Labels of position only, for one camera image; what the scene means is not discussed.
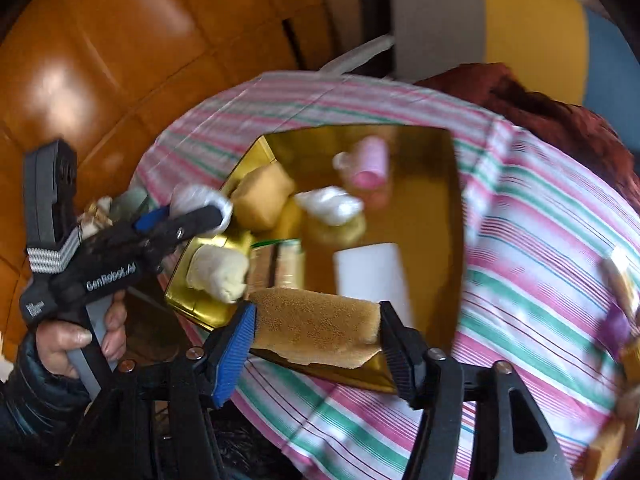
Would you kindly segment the person left hand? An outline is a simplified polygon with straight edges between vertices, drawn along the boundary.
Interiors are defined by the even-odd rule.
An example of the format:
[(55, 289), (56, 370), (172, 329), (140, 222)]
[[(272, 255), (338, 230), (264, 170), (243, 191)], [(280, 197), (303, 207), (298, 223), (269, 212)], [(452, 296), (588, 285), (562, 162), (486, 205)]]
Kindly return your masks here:
[[(107, 361), (117, 361), (126, 352), (124, 298), (125, 292), (116, 292), (104, 316), (106, 333), (101, 348)], [(44, 321), (36, 330), (36, 348), (42, 365), (51, 374), (67, 378), (79, 377), (67, 353), (85, 348), (91, 341), (88, 330), (65, 321)]]

